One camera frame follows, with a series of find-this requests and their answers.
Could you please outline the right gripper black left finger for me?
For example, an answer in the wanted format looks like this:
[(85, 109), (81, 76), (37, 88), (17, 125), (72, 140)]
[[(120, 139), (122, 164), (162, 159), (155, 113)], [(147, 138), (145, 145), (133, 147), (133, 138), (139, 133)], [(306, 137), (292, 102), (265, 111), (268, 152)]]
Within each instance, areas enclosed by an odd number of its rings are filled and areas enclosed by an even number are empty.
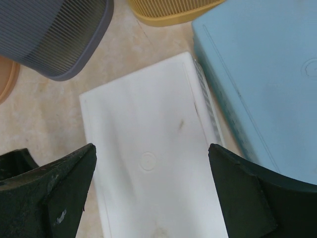
[(96, 162), (96, 147), (90, 143), (0, 181), (0, 236), (76, 237)]

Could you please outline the grey slatted waste bin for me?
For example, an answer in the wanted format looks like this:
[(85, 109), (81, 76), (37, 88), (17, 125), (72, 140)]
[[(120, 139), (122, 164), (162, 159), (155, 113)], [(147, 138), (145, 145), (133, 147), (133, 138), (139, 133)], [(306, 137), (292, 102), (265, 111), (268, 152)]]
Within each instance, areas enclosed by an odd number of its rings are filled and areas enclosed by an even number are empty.
[(112, 0), (2, 0), (0, 54), (54, 81), (75, 77), (100, 44)]

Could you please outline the blue plastic basket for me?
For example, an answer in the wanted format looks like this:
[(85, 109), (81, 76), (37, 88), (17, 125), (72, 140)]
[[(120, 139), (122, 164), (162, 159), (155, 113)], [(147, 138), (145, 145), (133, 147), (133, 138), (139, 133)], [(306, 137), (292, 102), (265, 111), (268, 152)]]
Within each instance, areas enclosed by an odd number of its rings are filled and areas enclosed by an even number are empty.
[(227, 0), (194, 50), (245, 159), (317, 182), (317, 3)]

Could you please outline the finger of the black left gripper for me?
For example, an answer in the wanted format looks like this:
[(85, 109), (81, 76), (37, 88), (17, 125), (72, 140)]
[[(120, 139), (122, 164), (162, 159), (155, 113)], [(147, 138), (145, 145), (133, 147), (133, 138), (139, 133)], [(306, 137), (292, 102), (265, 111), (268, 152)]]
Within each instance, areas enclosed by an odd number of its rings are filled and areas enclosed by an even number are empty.
[(18, 176), (38, 167), (27, 148), (13, 150), (0, 156), (0, 180)]

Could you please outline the peach capybara print bucket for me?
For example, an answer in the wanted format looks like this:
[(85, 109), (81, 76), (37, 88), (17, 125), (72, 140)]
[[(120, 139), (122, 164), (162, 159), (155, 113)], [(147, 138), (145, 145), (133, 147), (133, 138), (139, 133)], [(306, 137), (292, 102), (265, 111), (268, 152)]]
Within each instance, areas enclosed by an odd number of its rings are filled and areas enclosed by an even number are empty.
[(2, 104), (11, 94), (17, 82), (20, 71), (20, 64), (0, 57), (0, 103)]

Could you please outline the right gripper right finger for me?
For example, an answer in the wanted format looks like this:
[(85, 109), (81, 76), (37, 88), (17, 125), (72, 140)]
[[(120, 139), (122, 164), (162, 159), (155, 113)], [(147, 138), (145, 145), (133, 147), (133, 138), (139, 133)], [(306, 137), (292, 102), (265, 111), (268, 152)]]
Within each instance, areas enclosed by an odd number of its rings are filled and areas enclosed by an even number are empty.
[(209, 161), (230, 238), (315, 238), (317, 187), (234, 154), (219, 144)]

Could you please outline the white plastic basket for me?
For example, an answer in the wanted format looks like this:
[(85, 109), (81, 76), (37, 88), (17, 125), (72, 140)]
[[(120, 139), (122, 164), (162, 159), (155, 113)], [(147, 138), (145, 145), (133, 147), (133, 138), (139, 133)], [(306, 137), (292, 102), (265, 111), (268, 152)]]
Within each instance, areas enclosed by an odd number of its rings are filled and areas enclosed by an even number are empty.
[(224, 145), (189, 52), (80, 95), (106, 238), (225, 238), (208, 150)]

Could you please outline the yellow slatted waste bin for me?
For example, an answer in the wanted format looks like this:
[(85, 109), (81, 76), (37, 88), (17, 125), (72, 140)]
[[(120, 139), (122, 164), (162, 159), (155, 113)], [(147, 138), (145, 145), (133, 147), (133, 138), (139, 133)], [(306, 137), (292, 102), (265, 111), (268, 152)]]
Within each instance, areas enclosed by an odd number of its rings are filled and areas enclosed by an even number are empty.
[(142, 23), (164, 27), (192, 21), (224, 0), (129, 0), (128, 4)]

